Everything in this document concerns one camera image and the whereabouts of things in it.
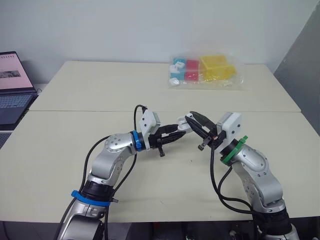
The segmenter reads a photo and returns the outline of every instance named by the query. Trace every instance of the white wall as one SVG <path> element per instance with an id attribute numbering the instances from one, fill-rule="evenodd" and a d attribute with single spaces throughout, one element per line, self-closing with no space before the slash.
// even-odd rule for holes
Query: white wall
<path id="1" fill-rule="evenodd" d="M 196 49 L 275 71 L 317 2 L 0 0 L 0 52 L 17 51 L 34 83 L 66 60 L 168 62 Z"/>

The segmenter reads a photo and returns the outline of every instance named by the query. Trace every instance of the gray wall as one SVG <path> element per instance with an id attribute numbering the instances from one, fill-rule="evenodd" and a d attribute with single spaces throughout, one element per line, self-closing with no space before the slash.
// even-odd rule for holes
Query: gray wall
<path id="1" fill-rule="evenodd" d="M 320 135 L 319 4 L 274 75 Z"/>
<path id="2" fill-rule="evenodd" d="M 272 72 L 318 0 L 0 0 L 0 52 L 33 83 L 67 60 L 169 62 L 189 50 L 232 53 Z"/>

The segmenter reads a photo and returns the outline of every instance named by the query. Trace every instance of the blue ring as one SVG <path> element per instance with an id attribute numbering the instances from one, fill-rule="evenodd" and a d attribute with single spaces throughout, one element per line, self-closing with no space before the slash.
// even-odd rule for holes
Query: blue ring
<path id="1" fill-rule="evenodd" d="M 133 130 L 132 133 L 133 133 L 133 137 L 134 137 L 134 141 L 135 141 L 135 147 L 136 147 L 138 152 L 141 152 L 142 151 L 142 145 L 141 145 L 141 142 L 139 141 L 138 133 L 135 130 Z"/>
<path id="2" fill-rule="evenodd" d="M 109 201 L 94 201 L 94 200 L 90 200 L 88 198 L 85 198 L 84 196 L 81 196 L 77 190 L 73 190 L 71 193 L 71 196 L 78 199 L 79 201 L 81 201 L 85 204 L 95 205 L 95 206 L 99 206 L 99 207 L 108 207 L 110 205 Z"/>

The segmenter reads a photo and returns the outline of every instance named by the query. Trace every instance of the laptop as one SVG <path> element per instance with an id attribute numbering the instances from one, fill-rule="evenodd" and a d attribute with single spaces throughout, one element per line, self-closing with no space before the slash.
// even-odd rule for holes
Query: laptop
<path id="1" fill-rule="evenodd" d="M 15 124 L 37 91 L 15 51 L 0 53 L 0 125 Z"/>

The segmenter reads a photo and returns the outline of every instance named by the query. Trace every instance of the white table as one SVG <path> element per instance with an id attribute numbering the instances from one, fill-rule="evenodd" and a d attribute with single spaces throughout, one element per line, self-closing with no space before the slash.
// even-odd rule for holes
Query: white table
<path id="1" fill-rule="evenodd" d="M 224 114 L 209 109 L 202 113 L 213 121 Z M 183 114 L 161 112 L 159 117 L 163 124 L 171 124 Z M 307 120 L 299 112 L 243 112 L 242 117 L 239 138 L 248 135 L 247 143 L 268 157 L 283 186 L 289 215 L 320 215 L 320 141 Z M 104 136 L 131 131 L 132 121 L 132 112 L 28 112 L 0 150 L 0 221 L 58 222 L 72 199 L 71 191 L 81 183 L 88 150 Z M 199 151 L 200 142 L 190 133 L 165 145 L 165 157 L 160 158 L 157 150 L 140 153 L 116 194 L 119 203 L 110 207 L 109 221 L 250 219 L 219 202 L 209 177 L 209 149 Z M 101 149 L 102 144 L 89 165 Z M 227 169 L 217 158 L 216 178 Z M 227 178 L 223 193 L 247 199 L 235 173 Z"/>
<path id="2" fill-rule="evenodd" d="M 32 111 L 300 112 L 262 64 L 246 65 L 244 90 L 168 88 L 166 63 L 67 61 L 33 103 Z"/>

